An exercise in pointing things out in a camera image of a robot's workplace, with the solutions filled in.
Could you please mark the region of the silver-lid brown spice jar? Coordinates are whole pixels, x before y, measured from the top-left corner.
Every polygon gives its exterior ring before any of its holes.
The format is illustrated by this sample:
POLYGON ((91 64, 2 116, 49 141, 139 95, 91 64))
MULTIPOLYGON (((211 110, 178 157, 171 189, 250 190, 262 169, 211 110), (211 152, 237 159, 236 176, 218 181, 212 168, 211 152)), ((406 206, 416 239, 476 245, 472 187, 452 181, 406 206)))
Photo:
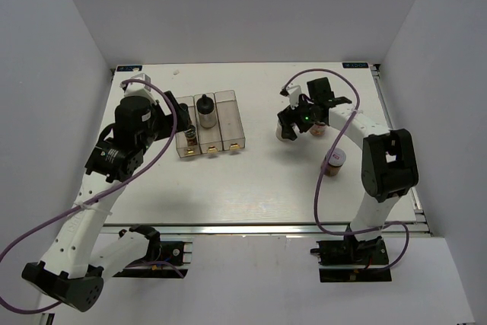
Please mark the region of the silver-lid brown spice jar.
POLYGON ((325 156, 325 162, 328 162, 328 164, 323 164, 324 175, 328 177, 337 175, 345 161, 346 153, 341 148, 335 148, 333 151, 329 150, 325 156))

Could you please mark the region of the red-label orange spice jar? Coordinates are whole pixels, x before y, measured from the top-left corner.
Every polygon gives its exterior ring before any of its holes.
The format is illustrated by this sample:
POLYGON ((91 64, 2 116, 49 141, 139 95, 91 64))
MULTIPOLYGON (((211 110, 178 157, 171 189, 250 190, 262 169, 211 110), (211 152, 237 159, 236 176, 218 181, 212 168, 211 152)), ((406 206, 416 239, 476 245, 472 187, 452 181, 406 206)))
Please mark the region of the red-label orange spice jar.
POLYGON ((309 133, 315 137, 323 137, 325 135, 327 124, 325 123, 314 123, 309 129, 309 133))

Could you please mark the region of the black-nozzle white powder bottle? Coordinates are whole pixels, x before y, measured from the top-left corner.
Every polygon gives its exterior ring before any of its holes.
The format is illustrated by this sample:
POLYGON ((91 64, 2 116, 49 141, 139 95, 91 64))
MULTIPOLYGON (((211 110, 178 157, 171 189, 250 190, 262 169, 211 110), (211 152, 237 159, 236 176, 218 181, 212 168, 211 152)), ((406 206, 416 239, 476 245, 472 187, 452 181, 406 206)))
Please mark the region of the black-nozzle white powder bottle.
POLYGON ((199 124, 202 128, 211 129, 217 123, 215 102, 208 95, 203 94, 196 101, 199 124))

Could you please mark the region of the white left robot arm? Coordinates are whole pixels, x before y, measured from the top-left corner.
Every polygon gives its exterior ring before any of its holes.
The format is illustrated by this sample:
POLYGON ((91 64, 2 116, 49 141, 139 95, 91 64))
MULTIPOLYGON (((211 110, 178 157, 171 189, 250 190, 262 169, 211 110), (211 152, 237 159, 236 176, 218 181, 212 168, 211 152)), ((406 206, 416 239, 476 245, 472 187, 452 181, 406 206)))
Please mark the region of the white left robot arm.
POLYGON ((154 142, 170 144, 189 126, 189 114, 170 91, 162 99, 153 88, 126 89, 114 111, 114 121, 103 128, 85 165, 85 173, 64 224, 39 261, 27 263, 21 273, 43 294, 80 312, 91 309, 105 282, 132 264, 147 266, 161 259, 159 232, 149 225, 134 225, 115 244, 99 253, 94 245, 116 200, 126 186, 154 161, 144 155, 154 142))

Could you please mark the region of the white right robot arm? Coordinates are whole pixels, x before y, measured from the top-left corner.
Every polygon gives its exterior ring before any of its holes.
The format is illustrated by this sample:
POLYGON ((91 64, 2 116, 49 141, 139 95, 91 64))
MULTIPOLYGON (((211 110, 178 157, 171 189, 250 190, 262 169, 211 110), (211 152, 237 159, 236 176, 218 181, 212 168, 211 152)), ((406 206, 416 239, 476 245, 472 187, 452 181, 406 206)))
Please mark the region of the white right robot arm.
POLYGON ((360 113, 359 102, 337 97, 327 78, 307 83, 307 94, 287 84, 280 94, 289 105, 278 114, 277 134, 294 141, 317 124, 338 130, 361 149, 361 182, 364 197, 343 236, 345 257, 361 263, 371 254, 371 245, 399 199, 419 181, 412 135, 407 129, 389 129, 360 113))

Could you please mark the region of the black-cap labelled spice bottle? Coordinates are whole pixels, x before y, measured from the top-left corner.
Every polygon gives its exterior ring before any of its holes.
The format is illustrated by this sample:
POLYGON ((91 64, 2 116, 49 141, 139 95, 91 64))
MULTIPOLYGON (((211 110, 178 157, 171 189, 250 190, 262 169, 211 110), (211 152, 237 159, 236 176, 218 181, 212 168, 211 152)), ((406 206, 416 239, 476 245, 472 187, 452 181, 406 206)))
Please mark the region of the black-cap labelled spice bottle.
POLYGON ((197 131, 196 127, 192 124, 189 125, 189 128, 183 132, 187 146, 197 146, 198 145, 198 139, 197 139, 197 131))

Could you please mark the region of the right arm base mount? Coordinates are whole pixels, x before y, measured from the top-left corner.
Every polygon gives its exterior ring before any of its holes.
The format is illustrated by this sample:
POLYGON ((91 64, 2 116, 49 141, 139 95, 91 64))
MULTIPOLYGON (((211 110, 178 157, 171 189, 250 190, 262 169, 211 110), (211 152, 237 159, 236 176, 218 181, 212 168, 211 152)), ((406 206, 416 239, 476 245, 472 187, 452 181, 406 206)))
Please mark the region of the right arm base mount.
POLYGON ((359 283, 391 282, 387 249, 382 237, 367 243, 353 237, 341 241, 318 241, 310 249, 318 259, 320 282, 359 283))

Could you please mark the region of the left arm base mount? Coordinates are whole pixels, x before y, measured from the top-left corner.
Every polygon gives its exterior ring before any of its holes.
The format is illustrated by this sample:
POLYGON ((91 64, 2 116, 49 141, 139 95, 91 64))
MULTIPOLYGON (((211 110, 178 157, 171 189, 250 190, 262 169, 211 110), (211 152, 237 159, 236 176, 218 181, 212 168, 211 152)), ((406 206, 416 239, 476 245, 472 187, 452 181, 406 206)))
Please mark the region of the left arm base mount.
POLYGON ((128 265, 115 278, 131 279, 184 279, 188 273, 193 253, 191 241, 162 241, 157 257, 139 260, 128 265))

